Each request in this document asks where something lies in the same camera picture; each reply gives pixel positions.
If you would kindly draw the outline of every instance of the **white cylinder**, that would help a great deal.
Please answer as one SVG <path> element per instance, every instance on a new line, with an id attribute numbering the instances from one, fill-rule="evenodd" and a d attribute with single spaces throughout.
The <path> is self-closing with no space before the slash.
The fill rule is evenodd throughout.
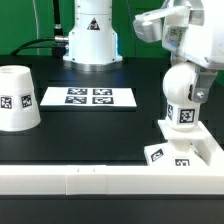
<path id="1" fill-rule="evenodd" d="M 175 130 L 188 131 L 198 124 L 200 104 L 189 99 L 195 77 L 193 63 L 177 64 L 165 75 L 163 91 L 167 98 L 166 121 Z"/>
<path id="2" fill-rule="evenodd" d="M 69 50 L 63 59 L 100 66 L 122 61 L 112 28 L 112 0 L 75 0 L 75 26 L 69 33 Z"/>
<path id="3" fill-rule="evenodd" d="M 40 123 L 30 69 L 0 67 L 0 130 L 22 131 Z"/>

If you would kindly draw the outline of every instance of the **white plastic border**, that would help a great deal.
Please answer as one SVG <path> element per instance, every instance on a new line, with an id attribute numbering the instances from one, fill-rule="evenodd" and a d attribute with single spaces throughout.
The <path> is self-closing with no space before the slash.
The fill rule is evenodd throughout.
<path id="1" fill-rule="evenodd" d="M 202 123 L 199 127 L 205 137 L 193 142 L 208 166 L 2 165 L 0 195 L 224 195 L 224 153 Z"/>

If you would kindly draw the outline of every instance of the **wall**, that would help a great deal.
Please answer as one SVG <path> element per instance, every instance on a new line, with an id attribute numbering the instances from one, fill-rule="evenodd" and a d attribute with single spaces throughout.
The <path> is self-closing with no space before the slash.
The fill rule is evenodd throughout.
<path id="1" fill-rule="evenodd" d="M 59 1 L 61 22 L 64 32 L 68 33 L 74 26 L 74 0 Z M 119 53 L 123 57 L 169 57 L 169 52 L 162 49 L 161 42 L 146 44 L 137 39 L 131 25 L 134 15 L 160 8 L 162 3 L 163 0 L 113 0 L 112 24 L 119 35 Z M 52 0 L 36 0 L 36 4 L 39 37 L 52 37 L 54 28 Z M 37 39 L 33 1 L 0 0 L 0 27 L 0 55 L 10 54 L 20 45 Z M 37 50 L 24 50 L 20 54 L 37 53 Z M 39 54 L 50 55 L 51 52 L 50 49 L 41 49 Z M 219 73 L 217 81 L 224 86 L 223 72 Z"/>

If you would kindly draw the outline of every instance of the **warning label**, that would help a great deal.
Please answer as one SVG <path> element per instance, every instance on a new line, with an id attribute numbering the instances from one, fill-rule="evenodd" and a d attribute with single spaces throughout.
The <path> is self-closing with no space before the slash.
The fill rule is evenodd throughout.
<path id="1" fill-rule="evenodd" d="M 87 30 L 100 30 L 99 25 L 95 18 L 93 18 L 92 22 L 89 24 Z"/>

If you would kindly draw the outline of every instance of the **black cable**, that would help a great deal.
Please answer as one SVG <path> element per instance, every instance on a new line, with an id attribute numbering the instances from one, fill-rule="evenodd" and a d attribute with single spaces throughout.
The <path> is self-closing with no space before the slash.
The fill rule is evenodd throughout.
<path id="1" fill-rule="evenodd" d="M 53 0 L 53 10 L 54 10 L 54 35 L 63 35 L 63 30 L 61 27 L 61 19 L 60 19 L 60 9 L 59 9 L 59 1 Z"/>
<path id="2" fill-rule="evenodd" d="M 132 31 L 132 35 L 133 35 L 134 55 L 135 55 L 135 57 L 137 57 L 136 35 L 135 35 L 134 27 L 132 25 L 132 12 L 131 12 L 129 0 L 126 0 L 126 3 L 127 3 L 129 19 L 130 19 L 130 23 L 131 23 L 131 31 Z"/>
<path id="3" fill-rule="evenodd" d="M 26 50 L 26 49 L 40 49 L 40 48 L 64 48 L 64 46 L 28 46 L 28 47 L 20 47 L 17 49 L 17 53 L 19 53 L 21 50 Z"/>
<path id="4" fill-rule="evenodd" d="M 61 24 L 58 0 L 53 0 L 53 7 L 54 7 L 54 22 L 55 24 Z"/>
<path id="5" fill-rule="evenodd" d="M 21 49 L 23 49 L 23 48 L 25 48 L 25 47 L 28 47 L 29 45 L 36 44 L 36 43 L 40 43 L 40 42 L 46 42 L 46 41 L 54 41 L 54 40 L 55 40 L 54 37 L 46 37 L 46 38 L 40 38 L 40 39 L 37 39 L 37 40 L 33 40 L 33 41 L 30 41 L 30 42 L 27 42 L 27 43 L 21 45 L 19 48 L 17 48 L 17 49 L 14 50 L 13 52 L 11 52 L 10 55 L 13 55 L 13 56 L 17 55 L 18 52 L 19 52 Z"/>

